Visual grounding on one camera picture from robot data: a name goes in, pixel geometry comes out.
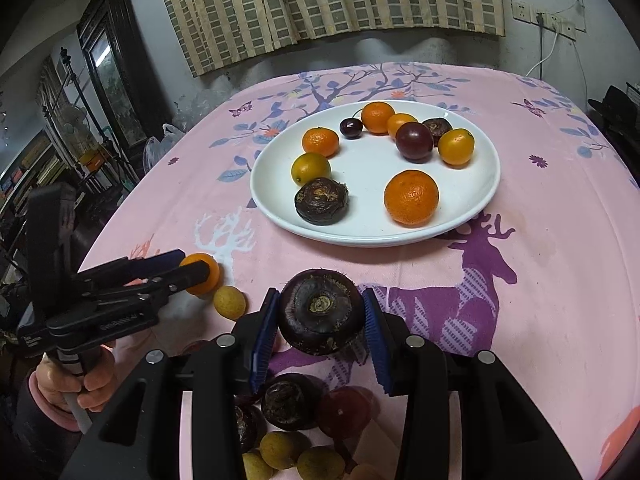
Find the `left hand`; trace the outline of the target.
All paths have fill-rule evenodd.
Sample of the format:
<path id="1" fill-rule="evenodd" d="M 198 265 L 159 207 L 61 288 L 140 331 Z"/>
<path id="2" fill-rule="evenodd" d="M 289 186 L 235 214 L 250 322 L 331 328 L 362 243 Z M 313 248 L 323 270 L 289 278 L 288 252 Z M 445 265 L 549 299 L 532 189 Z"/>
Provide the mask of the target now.
<path id="1" fill-rule="evenodd" d="M 65 401 L 65 393 L 76 393 L 81 408 L 99 413 L 117 388 L 114 356 L 107 346 L 101 347 L 98 364 L 83 378 L 70 374 L 46 354 L 38 364 L 34 378 L 43 399 L 66 413 L 70 412 L 70 407 Z"/>

